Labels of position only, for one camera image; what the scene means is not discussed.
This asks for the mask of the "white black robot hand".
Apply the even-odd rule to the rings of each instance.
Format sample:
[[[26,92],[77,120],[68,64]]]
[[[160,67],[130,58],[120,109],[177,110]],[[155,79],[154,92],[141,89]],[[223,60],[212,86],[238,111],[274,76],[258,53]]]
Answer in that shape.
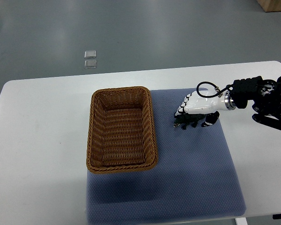
[[[201,97],[197,92],[192,92],[185,96],[182,104],[178,107],[174,114],[174,118],[181,114],[205,114],[205,120],[201,126],[209,127],[214,125],[220,114],[219,111],[235,110],[236,105],[228,91],[216,97]]]

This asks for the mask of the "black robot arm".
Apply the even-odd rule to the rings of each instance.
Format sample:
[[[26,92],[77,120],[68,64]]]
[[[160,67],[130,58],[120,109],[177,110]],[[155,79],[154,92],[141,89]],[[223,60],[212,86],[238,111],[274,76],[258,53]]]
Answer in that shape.
[[[230,98],[238,109],[245,109],[252,100],[256,112],[252,119],[281,131],[281,76],[277,81],[264,80],[261,76],[235,80]]]

